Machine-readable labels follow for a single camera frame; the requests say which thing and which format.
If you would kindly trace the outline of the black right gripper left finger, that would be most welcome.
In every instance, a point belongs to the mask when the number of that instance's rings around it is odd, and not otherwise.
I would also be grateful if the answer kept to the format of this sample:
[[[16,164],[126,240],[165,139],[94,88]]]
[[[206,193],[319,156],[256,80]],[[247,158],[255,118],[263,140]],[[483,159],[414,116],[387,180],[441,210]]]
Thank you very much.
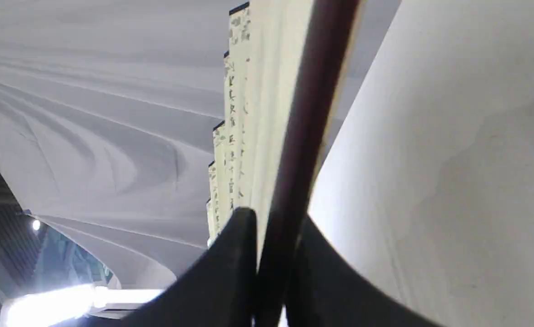
[[[82,327],[250,327],[257,264],[255,212],[238,208],[211,247],[155,300]]]

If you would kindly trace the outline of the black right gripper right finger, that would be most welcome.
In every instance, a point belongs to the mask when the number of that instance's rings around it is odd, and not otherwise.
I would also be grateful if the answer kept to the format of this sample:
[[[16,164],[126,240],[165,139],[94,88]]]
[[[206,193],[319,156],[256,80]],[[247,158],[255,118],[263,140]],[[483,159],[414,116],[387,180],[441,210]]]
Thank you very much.
[[[290,327],[435,327],[361,277],[306,218],[285,300]]]

